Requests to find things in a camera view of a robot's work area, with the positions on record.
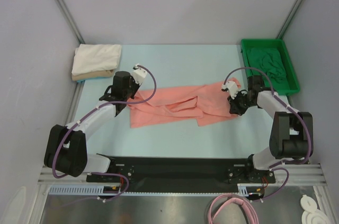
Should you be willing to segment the pink t shirt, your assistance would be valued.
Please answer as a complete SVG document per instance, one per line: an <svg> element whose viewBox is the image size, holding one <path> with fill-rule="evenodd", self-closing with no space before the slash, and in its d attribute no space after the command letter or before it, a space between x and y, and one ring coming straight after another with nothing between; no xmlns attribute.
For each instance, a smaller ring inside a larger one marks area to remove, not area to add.
<svg viewBox="0 0 339 224"><path fill-rule="evenodd" d="M130 126L140 128L157 124L196 120L198 126L233 120L229 112L229 93L221 90L222 82L200 86L160 88L149 101L129 105Z"/></svg>

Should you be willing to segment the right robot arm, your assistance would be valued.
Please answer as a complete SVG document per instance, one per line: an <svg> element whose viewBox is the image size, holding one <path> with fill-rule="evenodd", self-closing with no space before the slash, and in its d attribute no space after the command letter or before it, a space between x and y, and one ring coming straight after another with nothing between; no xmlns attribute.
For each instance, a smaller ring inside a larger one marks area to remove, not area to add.
<svg viewBox="0 0 339 224"><path fill-rule="evenodd" d="M246 90L228 80L222 90L229 93L230 114L243 115L251 107L263 109L272 119L269 145L251 154L243 166L228 170L231 183L259 183L271 179L270 171L280 164L304 164L313 154L313 116L301 112L281 100L272 88L266 87L263 77L254 75L247 79Z"/></svg>

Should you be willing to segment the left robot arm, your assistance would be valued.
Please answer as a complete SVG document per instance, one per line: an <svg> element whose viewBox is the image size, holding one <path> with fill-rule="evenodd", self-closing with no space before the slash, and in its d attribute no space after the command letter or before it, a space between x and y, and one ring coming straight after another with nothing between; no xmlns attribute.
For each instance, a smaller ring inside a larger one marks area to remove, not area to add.
<svg viewBox="0 0 339 224"><path fill-rule="evenodd" d="M92 172L107 182L116 178L117 168L111 165L110 157L89 154L87 141L101 126L121 113L147 74L140 67L135 67L132 73L116 72L112 85L107 87L93 110L65 126L57 124L51 128L44 164L52 169L55 178L78 177Z"/></svg>

